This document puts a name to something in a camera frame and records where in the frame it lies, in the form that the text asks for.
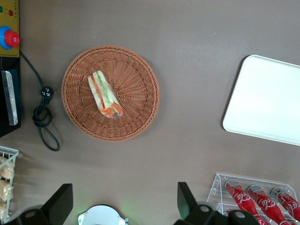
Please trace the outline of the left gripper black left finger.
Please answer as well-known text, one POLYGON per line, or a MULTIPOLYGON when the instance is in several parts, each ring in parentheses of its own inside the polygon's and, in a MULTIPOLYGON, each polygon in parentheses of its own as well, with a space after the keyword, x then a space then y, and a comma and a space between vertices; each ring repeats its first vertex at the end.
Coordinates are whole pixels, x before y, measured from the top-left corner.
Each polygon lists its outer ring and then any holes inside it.
POLYGON ((23 212, 15 225, 62 225, 73 209, 73 185, 63 184, 40 208, 23 212))

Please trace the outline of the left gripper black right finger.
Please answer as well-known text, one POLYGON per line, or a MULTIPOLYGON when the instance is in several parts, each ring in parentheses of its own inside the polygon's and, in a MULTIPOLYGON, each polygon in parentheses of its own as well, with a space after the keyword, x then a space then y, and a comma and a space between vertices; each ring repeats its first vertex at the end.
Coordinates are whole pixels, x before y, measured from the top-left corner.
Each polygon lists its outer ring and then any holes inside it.
POLYGON ((206 202, 198 203, 186 182, 178 182, 177 207, 180 219, 175 225, 224 225, 225 217, 206 202))

